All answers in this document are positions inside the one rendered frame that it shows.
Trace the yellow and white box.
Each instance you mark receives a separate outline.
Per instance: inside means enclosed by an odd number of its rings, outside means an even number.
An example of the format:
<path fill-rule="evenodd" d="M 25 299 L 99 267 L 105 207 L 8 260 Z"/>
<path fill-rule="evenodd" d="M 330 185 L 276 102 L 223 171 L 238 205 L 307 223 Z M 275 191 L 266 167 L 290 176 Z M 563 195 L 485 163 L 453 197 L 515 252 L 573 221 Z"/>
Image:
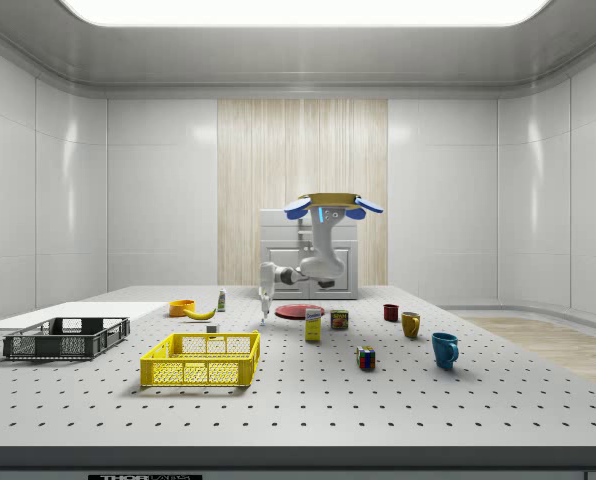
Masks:
<path fill-rule="evenodd" d="M 305 340 L 319 342 L 323 309 L 313 306 L 305 309 Z"/>

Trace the white cabinet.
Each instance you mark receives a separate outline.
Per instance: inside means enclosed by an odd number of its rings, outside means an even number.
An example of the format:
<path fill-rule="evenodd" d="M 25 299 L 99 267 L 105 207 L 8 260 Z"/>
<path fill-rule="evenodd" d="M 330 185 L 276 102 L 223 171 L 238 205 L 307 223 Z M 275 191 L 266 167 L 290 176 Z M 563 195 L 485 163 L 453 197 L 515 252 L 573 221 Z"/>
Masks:
<path fill-rule="evenodd" d="M 332 230 L 332 245 L 345 270 L 333 287 L 325 289 L 316 281 L 302 281 L 292 286 L 277 283 L 274 299 L 280 300 L 344 300 L 358 296 L 358 241 L 356 222 L 344 218 Z M 315 255 L 312 242 L 311 215 L 298 220 L 286 218 L 282 209 L 260 210 L 260 262 L 298 267 Z"/>

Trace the blue mug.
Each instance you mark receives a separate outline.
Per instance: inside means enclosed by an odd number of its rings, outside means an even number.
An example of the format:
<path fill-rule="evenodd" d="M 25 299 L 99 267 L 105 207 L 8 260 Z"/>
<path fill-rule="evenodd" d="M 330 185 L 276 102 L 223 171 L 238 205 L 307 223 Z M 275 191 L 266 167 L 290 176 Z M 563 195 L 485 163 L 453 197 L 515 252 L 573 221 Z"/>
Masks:
<path fill-rule="evenodd" d="M 459 357 L 458 338 L 449 333 L 436 332 L 432 335 L 432 346 L 437 366 L 452 369 Z"/>

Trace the dark grey basket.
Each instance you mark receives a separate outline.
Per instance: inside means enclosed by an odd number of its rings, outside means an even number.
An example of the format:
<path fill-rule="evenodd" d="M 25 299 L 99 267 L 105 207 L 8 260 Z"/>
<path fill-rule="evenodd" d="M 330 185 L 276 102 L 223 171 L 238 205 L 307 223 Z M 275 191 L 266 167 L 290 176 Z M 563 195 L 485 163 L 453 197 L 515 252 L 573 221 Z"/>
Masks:
<path fill-rule="evenodd" d="M 90 360 L 129 333 L 128 317 L 54 317 L 7 334 L 3 355 L 10 360 Z"/>

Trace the red plate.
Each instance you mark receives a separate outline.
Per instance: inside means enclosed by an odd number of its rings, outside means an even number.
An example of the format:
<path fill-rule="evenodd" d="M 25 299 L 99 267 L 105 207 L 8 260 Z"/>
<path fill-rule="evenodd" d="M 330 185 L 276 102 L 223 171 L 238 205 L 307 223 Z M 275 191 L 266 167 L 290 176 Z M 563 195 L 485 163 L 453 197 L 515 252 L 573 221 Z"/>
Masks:
<path fill-rule="evenodd" d="M 320 317 L 324 315 L 325 310 L 322 307 L 313 304 L 287 304 L 281 305 L 275 309 L 275 315 L 279 318 L 289 320 L 305 320 L 307 311 L 314 310 Z"/>

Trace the yellow basket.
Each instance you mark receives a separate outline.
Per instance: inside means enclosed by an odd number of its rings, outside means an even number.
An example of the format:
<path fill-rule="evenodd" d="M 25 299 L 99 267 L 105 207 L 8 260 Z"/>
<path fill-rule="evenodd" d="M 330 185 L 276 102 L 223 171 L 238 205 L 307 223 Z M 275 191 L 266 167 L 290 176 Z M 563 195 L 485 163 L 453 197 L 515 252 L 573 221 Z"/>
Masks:
<path fill-rule="evenodd" d="M 140 359 L 143 386 L 248 386 L 260 333 L 173 333 Z"/>

